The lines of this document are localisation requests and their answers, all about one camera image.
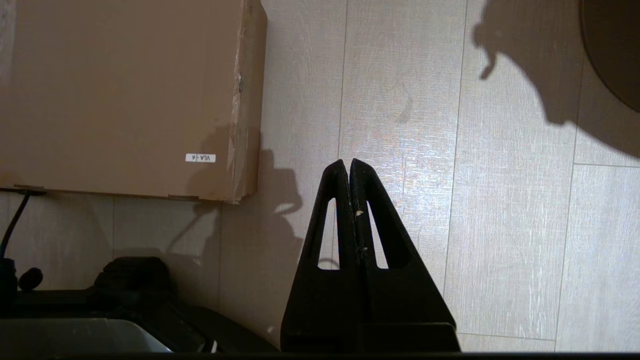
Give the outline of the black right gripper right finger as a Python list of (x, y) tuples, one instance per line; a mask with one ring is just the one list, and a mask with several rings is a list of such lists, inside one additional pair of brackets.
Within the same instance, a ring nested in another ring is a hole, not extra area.
[(375, 169), (350, 164), (366, 353), (459, 353), (457, 324)]

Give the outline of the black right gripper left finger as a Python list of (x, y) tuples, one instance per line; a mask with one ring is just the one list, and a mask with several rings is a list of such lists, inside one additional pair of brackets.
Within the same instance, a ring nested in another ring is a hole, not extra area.
[[(331, 200), (337, 219), (339, 269), (319, 267)], [(359, 319), (354, 212), (343, 160), (322, 173), (310, 223), (280, 328), (284, 353), (342, 353), (354, 349)]]

